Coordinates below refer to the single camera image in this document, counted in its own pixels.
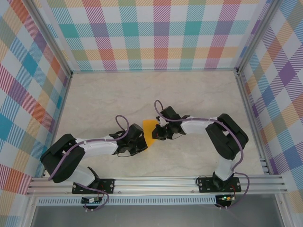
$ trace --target black mounting bracket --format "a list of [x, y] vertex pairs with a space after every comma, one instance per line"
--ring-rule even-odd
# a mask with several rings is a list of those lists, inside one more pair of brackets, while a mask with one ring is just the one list
[[[94, 187], [94, 189], [105, 191], [108, 194], [113, 194], [114, 187], [115, 187], [114, 179], [99, 179], [98, 185], [96, 187]], [[72, 194], [98, 194], [98, 192], [82, 188], [81, 186], [77, 185], [76, 183], [73, 184], [71, 193]]]
[[238, 177], [232, 177], [230, 179], [229, 184], [222, 189], [218, 189], [214, 183], [212, 177], [199, 177], [197, 179], [197, 184], [199, 187], [200, 193], [206, 193], [206, 192], [241, 192], [241, 185], [240, 180]]

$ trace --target beige surface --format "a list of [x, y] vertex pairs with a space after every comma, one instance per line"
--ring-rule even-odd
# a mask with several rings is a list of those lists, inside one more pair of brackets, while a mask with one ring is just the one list
[[[57, 139], [71, 133], [98, 138], [119, 131], [115, 116], [130, 124], [157, 116], [153, 103], [162, 101], [183, 115], [217, 117], [229, 114], [247, 133], [244, 161], [238, 172], [263, 174], [258, 152], [233, 72], [130, 72], [75, 74], [61, 118]], [[156, 141], [133, 157], [102, 155], [81, 161], [99, 176], [211, 175], [219, 155], [206, 135], [186, 135]]]

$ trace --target vented panel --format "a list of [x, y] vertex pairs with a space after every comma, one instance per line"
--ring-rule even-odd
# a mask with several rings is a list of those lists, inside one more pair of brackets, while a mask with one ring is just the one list
[[[215, 196], [110, 196], [108, 205], [216, 204]], [[40, 197], [38, 206], [82, 206], [81, 197]]]

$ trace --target yellow object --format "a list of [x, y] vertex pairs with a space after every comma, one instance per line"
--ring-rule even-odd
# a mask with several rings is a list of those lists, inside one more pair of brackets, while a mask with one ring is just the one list
[[142, 122], [144, 138], [148, 147], [156, 141], [152, 138], [152, 131], [156, 128], [156, 124], [159, 124], [157, 120], [144, 120]]

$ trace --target purple cable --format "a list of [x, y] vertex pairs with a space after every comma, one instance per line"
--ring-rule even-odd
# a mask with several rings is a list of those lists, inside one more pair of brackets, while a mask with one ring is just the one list
[[82, 142], [80, 142], [80, 143], [77, 143], [77, 144], [73, 145], [73, 146], [72, 146], [71, 148], [69, 148], [68, 151], [63, 155], [63, 157], [61, 158], [60, 162], [58, 163], [58, 165], [56, 166], [56, 168], [54, 169], [54, 171], [52, 172], [52, 174], [51, 174], [50, 177], [48, 178], [48, 181], [50, 181], [50, 180], [53, 178], [53, 176], [55, 176], [55, 174], [57, 173], [57, 171], [58, 171], [58, 169], [60, 168], [60, 166], [61, 166], [61, 164], [63, 163], [63, 161], [66, 159], [66, 157], [70, 154], [70, 152], [71, 152], [75, 147], [77, 147], [77, 146], [79, 146], [79, 145], [81, 145], [81, 144], [83, 144], [83, 143], [85, 143], [85, 142], [87, 142], [87, 143], [89, 143], [89, 142], [96, 142], [96, 141], [107, 141], [107, 142], [112, 142], [112, 141], [118, 141], [118, 140], [123, 139], [123, 138], [128, 134], [128, 131], [129, 131], [129, 122], [128, 122], [128, 120], [127, 120], [126, 117], [124, 117], [124, 116], [122, 116], [122, 115], [117, 115], [117, 116], [116, 116], [116, 122], [117, 122], [117, 124], [119, 125], [120, 128], [122, 128], [122, 126], [121, 126], [121, 125], [119, 124], [119, 122], [118, 122], [118, 117], [122, 117], [122, 118], [126, 121], [126, 124], [127, 124], [127, 128], [126, 128], [126, 131], [125, 131], [125, 133], [124, 133], [123, 136], [121, 136], [121, 137], [119, 137], [119, 138], [117, 138], [117, 139], [110, 139], [110, 140], [106, 140], [106, 139], [104, 139], [104, 138], [85, 140], [85, 141], [82, 141]]
[[164, 116], [159, 112], [159, 110], [157, 109], [157, 103], [159, 103], [159, 104], [161, 105], [161, 108], [162, 108], [162, 110], [163, 110], [163, 105], [162, 105], [161, 101], [160, 101], [160, 100], [156, 100], [155, 103], [154, 103], [154, 106], [155, 106], [155, 110], [156, 110], [157, 114], [158, 114], [161, 118], [163, 118], [164, 120], [166, 120], [167, 122], [188, 122], [188, 121], [215, 122], [215, 123], [221, 125], [223, 128], [225, 128], [225, 129], [230, 133], [230, 135], [231, 135], [231, 136], [233, 137], [233, 139], [236, 141], [236, 143], [237, 143], [237, 145], [238, 145], [238, 147], [239, 147], [239, 149], [240, 149], [240, 153], [241, 153], [240, 160], [232, 167], [232, 171], [233, 171], [235, 174], [244, 175], [244, 176], [246, 176], [246, 178], [247, 178], [247, 188], [246, 188], [246, 190], [245, 190], [243, 196], [241, 197], [241, 199], [240, 199], [237, 203], [231, 205], [230, 207], [234, 207], [234, 206], [235, 206], [236, 204], [238, 204], [241, 200], [243, 200], [243, 198], [246, 196], [246, 194], [247, 194], [247, 192], [248, 192], [248, 189], [250, 188], [250, 179], [249, 179], [249, 177], [248, 177], [246, 174], [237, 173], [237, 172], [234, 171], [234, 169], [235, 169], [235, 168], [243, 161], [243, 159], [244, 159], [244, 151], [243, 151], [243, 148], [242, 148], [242, 146], [241, 146], [239, 140], [238, 140], [237, 137], [235, 136], [235, 134], [234, 134], [234, 133], [225, 125], [225, 124], [223, 124], [222, 122], [220, 122], [220, 121], [218, 121], [218, 120], [215, 120], [215, 119], [209, 119], [209, 118], [187, 118], [187, 119], [178, 119], [178, 120], [168, 119], [168, 118], [164, 117]]
[[91, 190], [91, 191], [95, 191], [95, 192], [99, 192], [99, 193], [105, 194], [105, 195], [107, 196], [105, 202], [104, 202], [103, 204], [101, 204], [100, 206], [98, 206], [97, 208], [93, 209], [93, 210], [88, 209], [88, 208], [86, 207], [86, 203], [85, 203], [85, 204], [84, 204], [84, 208], [85, 208], [86, 210], [96, 211], [96, 210], [101, 209], [102, 207], [105, 206], [105, 204], [108, 203], [108, 201], [109, 201], [109, 195], [108, 195], [107, 192], [102, 191], [102, 190], [98, 190], [98, 189], [94, 189], [94, 188], [89, 188], [89, 187], [86, 187], [86, 186], [84, 186], [84, 185], [82, 185], [82, 184], [80, 184], [80, 183], [76, 183], [76, 184], [79, 185], [79, 186], [82, 187], [82, 188], [85, 188], [85, 189], [88, 189], [88, 190]]

